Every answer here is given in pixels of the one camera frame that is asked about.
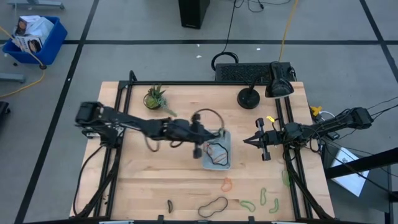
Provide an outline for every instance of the desk lamp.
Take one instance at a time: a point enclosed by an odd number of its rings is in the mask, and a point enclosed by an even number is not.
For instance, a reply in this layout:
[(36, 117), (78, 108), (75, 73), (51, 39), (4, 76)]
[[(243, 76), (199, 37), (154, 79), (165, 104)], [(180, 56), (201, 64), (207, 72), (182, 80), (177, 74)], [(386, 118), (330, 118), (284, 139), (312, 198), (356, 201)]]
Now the desk lamp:
[[(269, 72), (271, 74), (271, 82), (266, 88), (267, 98), (283, 98), (294, 92), (292, 84), (282, 76), (279, 62), (271, 62), (269, 64)], [(253, 109), (260, 103), (260, 94), (254, 89), (254, 86), (263, 76), (265, 74), (257, 76), (249, 88), (244, 88), (238, 93), (238, 103), (241, 107)]]

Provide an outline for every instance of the wooden tabletop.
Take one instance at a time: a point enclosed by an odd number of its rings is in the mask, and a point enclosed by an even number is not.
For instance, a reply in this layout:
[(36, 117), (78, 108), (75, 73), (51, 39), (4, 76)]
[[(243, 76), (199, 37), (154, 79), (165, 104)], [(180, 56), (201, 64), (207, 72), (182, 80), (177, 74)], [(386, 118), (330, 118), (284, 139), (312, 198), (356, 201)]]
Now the wooden tabletop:
[[(303, 83), (292, 83), (294, 94), (290, 97), (294, 120), (298, 123), (311, 124), (307, 97)], [(114, 106), (117, 82), (104, 82), (98, 100), (107, 106)], [(161, 110), (148, 110), (142, 103), (150, 86), (133, 86), (129, 105), (129, 114), (144, 119), (166, 118), (169, 115)], [(211, 108), (225, 120), (225, 128), (232, 135), (232, 167), (228, 171), (205, 170), (200, 159), (192, 158), (193, 144), (184, 143), (178, 148), (171, 148), (169, 142), (161, 142), (158, 152), (148, 150), (143, 135), (134, 130), (126, 131), (124, 136), (121, 163), (114, 197), (112, 219), (115, 220), (156, 220), (164, 215), (165, 220), (201, 220), (198, 208), (212, 200), (224, 196), (228, 199), (225, 211), (216, 213), (209, 220), (248, 220), (254, 216), (257, 221), (294, 220), (290, 189), (282, 181), (285, 164), (282, 159), (282, 146), (268, 147), (271, 160), (261, 160), (261, 150), (244, 144), (243, 139), (251, 137), (256, 131), (255, 120), (264, 118), (265, 130), (272, 129), (266, 116), (277, 117), (275, 100), (265, 98), (264, 86), (256, 86), (261, 94), (260, 105), (253, 110), (245, 110), (236, 102), (236, 96), (242, 86), (163, 86), (164, 96), (169, 101), (170, 109), (178, 118), (190, 119), (192, 113), (202, 108)], [(201, 114), (201, 122), (206, 129), (218, 129), (218, 118), (208, 112)], [(99, 139), (88, 140), (84, 161), (99, 146)], [(80, 211), (98, 188), (104, 158), (103, 149), (86, 166), (81, 178), (80, 190), (76, 201)], [(302, 149), (302, 160), (309, 191), (325, 211), (334, 216), (330, 195), (326, 184), (323, 166), (318, 154)], [(223, 192), (224, 178), (232, 180), (232, 189)], [(260, 204), (261, 189), (266, 188), (266, 204)], [(297, 188), (301, 216), (305, 217), (303, 197)], [(108, 193), (102, 203), (106, 204)], [(270, 213), (274, 200), (279, 201), (279, 210)], [(168, 213), (167, 201), (174, 206)], [(254, 212), (240, 206), (248, 200), (256, 206)], [(223, 207), (219, 200), (212, 207), (202, 210), (207, 215), (210, 210)]]

